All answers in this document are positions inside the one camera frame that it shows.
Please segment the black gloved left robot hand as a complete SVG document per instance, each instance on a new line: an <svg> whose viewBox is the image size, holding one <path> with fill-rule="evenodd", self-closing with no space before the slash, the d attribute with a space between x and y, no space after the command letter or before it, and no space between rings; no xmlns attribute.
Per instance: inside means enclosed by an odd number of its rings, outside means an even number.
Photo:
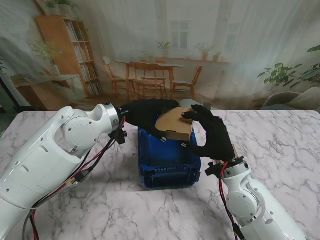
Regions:
<svg viewBox="0 0 320 240"><path fill-rule="evenodd" d="M126 122L146 130L149 134L162 142L167 141L166 134L155 127L155 117L161 116L179 106L172 99L139 99L128 102L121 106L122 110L128 111Z"/></svg>

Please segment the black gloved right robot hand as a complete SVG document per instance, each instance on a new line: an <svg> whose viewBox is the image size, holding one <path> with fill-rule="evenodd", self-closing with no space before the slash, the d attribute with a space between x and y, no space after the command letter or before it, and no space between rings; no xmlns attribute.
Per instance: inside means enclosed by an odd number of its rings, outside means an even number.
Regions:
<svg viewBox="0 0 320 240"><path fill-rule="evenodd" d="M187 120L199 122L205 130L206 143L197 146L189 142L182 146L190 149L195 155L207 157L216 161L230 162L236 155L226 125L223 120L212 114L202 105L192 105L192 110L184 112L181 116Z"/></svg>

